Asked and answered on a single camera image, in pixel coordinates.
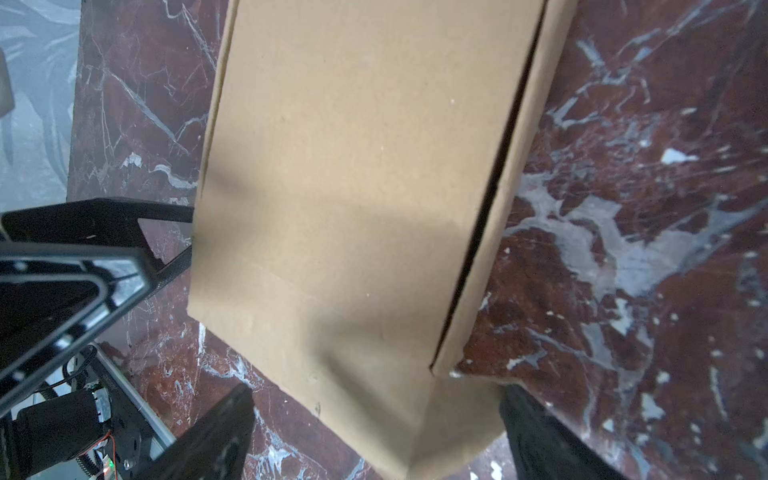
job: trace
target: marble tabletop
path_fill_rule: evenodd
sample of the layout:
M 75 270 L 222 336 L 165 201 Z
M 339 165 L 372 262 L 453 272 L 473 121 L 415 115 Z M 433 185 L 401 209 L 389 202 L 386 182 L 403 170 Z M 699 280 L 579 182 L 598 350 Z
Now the marble tabletop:
M 768 478 L 768 2 L 583 1 L 457 374 L 631 478 Z
M 133 197 L 194 203 L 227 0 L 83 0 L 68 200 Z M 142 224 L 163 260 L 187 225 Z M 99 339 L 168 428 L 181 435 L 237 382 L 257 420 L 243 478 L 379 476 L 311 412 L 187 315 L 189 272 Z M 499 439 L 452 479 L 514 478 Z

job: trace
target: beige object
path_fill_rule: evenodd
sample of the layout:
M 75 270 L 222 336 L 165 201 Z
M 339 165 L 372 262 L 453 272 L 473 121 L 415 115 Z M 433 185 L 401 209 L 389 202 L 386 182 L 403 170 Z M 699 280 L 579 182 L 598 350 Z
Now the beige object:
M 503 431 L 497 386 L 443 377 L 572 6 L 230 4 L 189 312 L 385 478 L 442 477 Z

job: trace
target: cardboard edge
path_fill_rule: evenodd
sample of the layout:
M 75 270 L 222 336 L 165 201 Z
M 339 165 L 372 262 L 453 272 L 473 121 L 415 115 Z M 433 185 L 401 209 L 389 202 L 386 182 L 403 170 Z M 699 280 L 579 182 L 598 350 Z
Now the cardboard edge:
M 195 203 L 203 196 L 205 186 L 205 173 L 208 170 L 208 157 L 210 155 L 210 146 L 214 139 L 214 129 L 216 128 L 216 119 L 219 114 L 219 103 L 221 101 L 221 91 L 224 85 L 224 76 L 227 74 L 227 62 L 230 58 L 230 45 L 232 44 L 232 35 L 235 28 L 235 18 L 237 17 L 237 7 L 240 0 L 230 0 L 227 8 L 227 17 L 224 19 L 224 31 L 219 46 L 219 57 L 214 76 L 214 91 L 210 96 L 210 107 L 208 108 L 208 123 L 205 126 L 205 135 L 203 138 L 203 155 L 200 162 L 200 175 L 197 180 L 197 192 L 195 192 Z
M 445 335 L 438 345 L 432 374 L 450 377 L 464 357 L 464 345 L 472 334 L 482 303 L 488 278 L 501 243 L 502 231 L 511 210 L 512 200 L 520 183 L 534 135 L 544 111 L 549 88 L 557 69 L 568 29 L 576 10 L 576 0 L 548 0 L 530 65 L 528 81 L 520 103 L 517 121 L 504 162 L 497 190 L 488 211 L 478 249 L 452 314 L 446 319 Z

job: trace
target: cardboard box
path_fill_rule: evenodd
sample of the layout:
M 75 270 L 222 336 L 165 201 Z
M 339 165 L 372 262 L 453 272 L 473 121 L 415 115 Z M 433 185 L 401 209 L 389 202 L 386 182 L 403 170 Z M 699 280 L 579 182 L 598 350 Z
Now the cardboard box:
M 451 379 L 571 0 L 231 2 L 189 312 L 385 478 L 503 432 Z

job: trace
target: red marble table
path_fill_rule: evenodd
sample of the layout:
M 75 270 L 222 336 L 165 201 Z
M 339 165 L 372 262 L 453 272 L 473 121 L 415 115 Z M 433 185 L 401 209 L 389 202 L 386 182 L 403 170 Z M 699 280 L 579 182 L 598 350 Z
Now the red marble table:
M 68 199 L 194 202 L 226 0 L 83 0 Z M 147 222 L 169 260 L 184 226 Z M 317 418 L 187 315 L 187 272 L 100 339 L 175 435 L 245 382 L 257 421 L 244 478 L 379 476 Z M 451 478 L 514 478 L 501 439 Z
M 457 373 L 631 478 L 768 478 L 768 2 L 581 2 Z

